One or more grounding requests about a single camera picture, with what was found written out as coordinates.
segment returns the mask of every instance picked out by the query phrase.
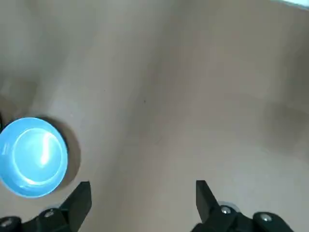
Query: screw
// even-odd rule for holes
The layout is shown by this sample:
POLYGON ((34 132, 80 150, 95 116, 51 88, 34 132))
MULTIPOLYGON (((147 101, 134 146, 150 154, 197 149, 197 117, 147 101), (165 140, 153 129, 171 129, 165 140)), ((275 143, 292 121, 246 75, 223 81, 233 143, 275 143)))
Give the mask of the screw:
POLYGON ((269 216, 268 214, 261 214, 261 219, 263 221, 272 221, 271 216, 269 216))
POLYGON ((3 221, 0 225, 1 225, 1 227, 7 227, 7 226, 11 225, 12 222, 13 222, 12 219, 8 218, 5 221, 3 221))
POLYGON ((44 217, 49 218, 52 215, 54 215, 54 210, 53 209, 47 211, 46 214, 44 215, 44 217))
POLYGON ((224 213, 224 214, 230 214, 231 213, 231 209, 229 207, 222 206, 221 207, 221 212, 224 213))

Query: beige table surface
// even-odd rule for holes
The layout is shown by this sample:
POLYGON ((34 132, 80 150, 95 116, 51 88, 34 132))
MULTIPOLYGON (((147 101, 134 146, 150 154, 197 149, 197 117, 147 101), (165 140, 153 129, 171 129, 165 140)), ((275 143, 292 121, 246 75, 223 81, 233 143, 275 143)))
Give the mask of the beige table surface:
POLYGON ((81 231, 190 231, 195 180, 295 231, 309 209, 309 13, 268 0, 0 3, 0 111, 53 118, 70 171, 24 220, 90 180, 81 231))

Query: black plastic part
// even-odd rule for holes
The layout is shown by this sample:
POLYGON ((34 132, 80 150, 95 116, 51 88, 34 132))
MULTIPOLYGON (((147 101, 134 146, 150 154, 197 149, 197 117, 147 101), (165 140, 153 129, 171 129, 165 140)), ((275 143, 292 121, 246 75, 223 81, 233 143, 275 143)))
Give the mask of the black plastic part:
POLYGON ((258 225, 262 231, 265 232, 293 232, 292 229, 289 227, 285 221, 276 214, 269 213, 269 212, 258 212, 255 213, 253 216, 253 221, 258 225), (267 214, 271 217, 271 221, 264 221, 261 218, 262 214, 267 214))
POLYGON ((197 210, 202 223, 205 223, 212 211, 220 209, 220 206, 205 180, 197 180, 196 192, 197 210))
POLYGON ((0 232, 20 231, 21 219, 19 217, 4 217, 0 219, 0 232))
POLYGON ((197 181, 196 202, 202 224, 197 224, 192 232, 293 232, 281 217, 273 213, 259 212, 250 219, 229 206, 220 206, 205 181, 197 181), (228 207, 229 212, 223 213, 222 207, 228 207), (271 220, 262 220, 263 213, 271 220))
POLYGON ((72 232, 77 232, 90 211, 90 182, 81 182, 73 193, 60 206, 72 232))
POLYGON ((0 232, 77 232, 91 205, 90 183, 81 182, 59 208, 47 209, 30 221, 0 218, 0 232))

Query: bowl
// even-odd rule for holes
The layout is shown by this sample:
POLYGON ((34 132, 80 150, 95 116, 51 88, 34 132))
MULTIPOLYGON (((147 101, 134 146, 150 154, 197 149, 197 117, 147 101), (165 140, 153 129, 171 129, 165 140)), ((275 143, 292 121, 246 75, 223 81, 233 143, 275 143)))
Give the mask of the bowl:
POLYGON ((61 183, 68 151, 61 134, 50 123, 25 117, 0 134, 0 178, 16 195, 38 198, 61 183))

